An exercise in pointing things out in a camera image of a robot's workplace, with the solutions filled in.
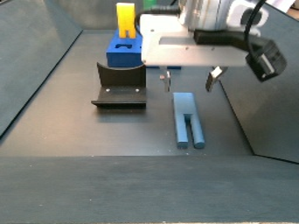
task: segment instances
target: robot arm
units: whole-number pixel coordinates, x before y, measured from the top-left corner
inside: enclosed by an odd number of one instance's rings
[[[248,63],[260,81],[278,76],[286,69],[286,59],[275,42],[259,37],[258,27],[268,16],[266,10],[259,10],[262,2],[180,0],[180,9],[171,10],[176,15],[164,15],[164,10],[156,8],[152,14],[147,12],[140,17],[143,62],[160,67],[238,67]],[[247,25],[252,11],[258,14],[251,30]]]

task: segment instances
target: gray bin floor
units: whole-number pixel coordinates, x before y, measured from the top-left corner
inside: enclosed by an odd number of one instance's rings
[[[112,31],[84,31],[1,141],[0,156],[251,155],[220,85],[204,89],[210,68],[172,71],[172,92],[194,92],[207,146],[176,149],[172,93],[147,69],[147,108],[97,109],[96,63],[107,64]]]
[[[0,142],[0,223],[299,222],[299,166],[252,156],[208,68],[172,71],[207,146],[178,150],[172,94],[147,70],[147,109],[97,110],[112,31],[84,31]]]

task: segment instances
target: blue block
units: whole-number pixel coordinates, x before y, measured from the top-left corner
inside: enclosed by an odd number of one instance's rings
[[[202,134],[202,123],[194,100],[194,94],[172,93],[172,105],[178,148],[186,149],[188,147],[186,129],[186,121],[188,121],[191,123],[194,148],[202,149],[204,147],[204,138]]]
[[[143,37],[120,38],[117,30],[107,48],[107,65],[109,67],[139,67],[141,62]]]

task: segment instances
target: black bracket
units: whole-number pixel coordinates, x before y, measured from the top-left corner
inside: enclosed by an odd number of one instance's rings
[[[145,65],[131,68],[109,68],[97,63],[100,90],[97,107],[145,107]]]

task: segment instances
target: yellow block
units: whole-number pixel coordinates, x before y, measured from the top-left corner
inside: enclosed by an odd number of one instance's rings
[[[136,38],[135,17],[136,17],[135,4],[117,3],[116,18],[117,18],[119,37],[121,39]]]

